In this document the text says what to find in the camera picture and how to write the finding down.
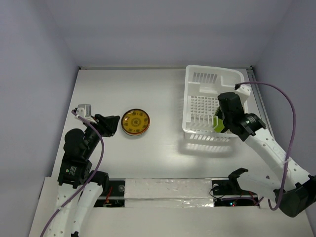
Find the white dish rack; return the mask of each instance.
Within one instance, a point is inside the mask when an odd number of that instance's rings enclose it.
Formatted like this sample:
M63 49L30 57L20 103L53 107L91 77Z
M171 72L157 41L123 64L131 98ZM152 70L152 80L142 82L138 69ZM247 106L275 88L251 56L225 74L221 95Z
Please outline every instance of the white dish rack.
M185 138L201 141L227 142L237 137L230 133L217 133L213 129L213 118L219 107L217 96L235 91L235 84L244 82L239 71L207 66L188 65L184 89L182 128ZM244 110L248 112L247 102Z

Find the green sponge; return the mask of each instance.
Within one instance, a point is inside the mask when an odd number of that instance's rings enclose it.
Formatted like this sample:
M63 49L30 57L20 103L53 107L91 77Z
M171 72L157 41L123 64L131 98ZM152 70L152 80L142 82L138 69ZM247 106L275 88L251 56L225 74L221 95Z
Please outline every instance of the green sponge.
M218 118L217 116L213 117L213 128L215 132L221 133L224 129L224 123L223 120Z

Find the purple cable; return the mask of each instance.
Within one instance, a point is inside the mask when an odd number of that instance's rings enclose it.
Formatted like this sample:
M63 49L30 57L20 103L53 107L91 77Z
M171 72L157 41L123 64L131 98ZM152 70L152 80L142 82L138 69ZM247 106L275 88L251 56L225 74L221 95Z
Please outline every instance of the purple cable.
M287 149L286 156L285 156L285 161L287 161L289 159L289 157L290 157L290 154L291 154L291 150L292 150L292 146L293 146L293 142L294 142L294 137L295 137L295 130L296 130L296 112L295 112L295 108L294 108L294 105L293 105L291 99L287 96L287 94L283 90L281 90L277 86L272 85L270 83L265 83L265 82L260 82L260 81L251 81L251 82L238 83L236 85L244 85L244 84L262 84L262 85L271 86L274 89L276 89L279 92L281 92L281 94L284 95L285 98L287 99L287 101L289 102L289 104L291 106L291 109L292 109L292 112L293 112L293 128L292 128L291 140L290 140L290 143L288 145L288 149ZM277 199L277 202L276 202L276 206L272 207L271 206L271 201L268 200L269 207L273 211L277 210L280 207L280 204L281 204L281 200L282 200L282 197L283 197L283 190L284 190L284 186L285 186L286 175L287 175L287 167L288 167L288 162L286 162L284 164L284 170L283 170L283 177L282 177L282 181L281 181L280 193L279 193L279 196L278 196L278 199Z
M259 201L255 204L255 206L258 206L264 198L265 198L265 197L261 197L261 198L259 199Z
M97 163L94 171L92 172L92 174L90 175L90 177L87 179L87 181L67 200L65 201L60 207L63 208L65 207L69 202L71 202L72 199L75 198L75 196L77 196L83 189L84 187L91 181L91 179L93 178L93 176L96 174L96 172L98 171L98 168L101 164L101 161L102 161L102 158L103 158L103 153L104 153L104 142L103 142L103 139L102 139L102 136L101 134L98 132L97 129L95 129L94 126L92 126L90 124L90 121L86 120L85 118L81 117L81 116L77 116L76 112L75 111L71 111L71 113L73 115L75 115L76 117L78 117L83 123L87 124L93 131L95 131L95 133L98 135L98 137L100 138L100 141L101 141L101 155L100 155L100 159L99 159L99 162ZM41 232L41 235L40 237L43 237L47 228L49 227L50 223L53 221L53 219L57 216L57 214L60 212L60 209L57 209L54 214L50 217L50 219L48 220L48 222L46 223L44 229L42 230Z
M248 200L252 200L252 197L227 197L227 198L221 198L221 200L238 200L238 199L248 199Z

